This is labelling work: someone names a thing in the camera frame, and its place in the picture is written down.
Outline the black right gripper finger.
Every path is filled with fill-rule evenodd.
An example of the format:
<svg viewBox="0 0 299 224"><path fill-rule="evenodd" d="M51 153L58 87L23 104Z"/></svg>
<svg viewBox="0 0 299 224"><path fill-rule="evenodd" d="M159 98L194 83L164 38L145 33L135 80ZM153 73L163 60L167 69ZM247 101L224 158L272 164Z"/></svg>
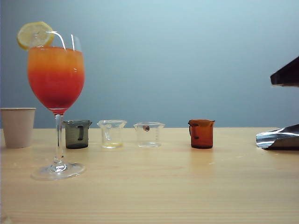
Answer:
<svg viewBox="0 0 299 224"><path fill-rule="evenodd" d="M299 57L280 68L270 76L271 84L274 86L299 86Z"/></svg>

